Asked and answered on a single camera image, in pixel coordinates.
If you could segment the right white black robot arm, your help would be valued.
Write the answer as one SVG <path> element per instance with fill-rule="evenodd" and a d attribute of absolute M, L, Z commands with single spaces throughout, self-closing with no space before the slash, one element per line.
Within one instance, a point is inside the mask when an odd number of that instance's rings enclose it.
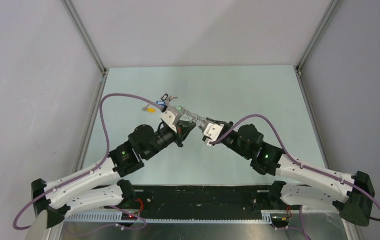
<path fill-rule="evenodd" d="M 253 124 L 234 130 L 232 122 L 207 119 L 201 131 L 209 146 L 223 144 L 250 161 L 253 170 L 299 182 L 275 181 L 268 194 L 269 205 L 275 209 L 288 206 L 309 206 L 337 212 L 344 220 L 367 227 L 375 190 L 370 176 L 357 171 L 343 173 L 319 167 L 291 156 L 283 146 L 264 141 L 264 135 Z"/>

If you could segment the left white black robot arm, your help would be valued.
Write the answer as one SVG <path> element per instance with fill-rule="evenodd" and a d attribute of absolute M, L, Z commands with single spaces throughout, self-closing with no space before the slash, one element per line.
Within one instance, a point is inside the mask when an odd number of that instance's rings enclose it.
<path fill-rule="evenodd" d="M 47 211 L 46 227 L 63 222 L 70 215 L 104 206 L 130 208 L 136 202 L 132 184 L 124 180 L 144 167 L 160 151 L 175 143 L 183 147 L 183 141 L 196 127 L 194 122 L 180 120 L 177 130 L 161 123 L 154 130 L 142 124 L 128 135 L 128 140 L 107 154 L 105 160 L 58 180 L 46 182 L 41 178 L 31 183 L 34 212 Z"/>

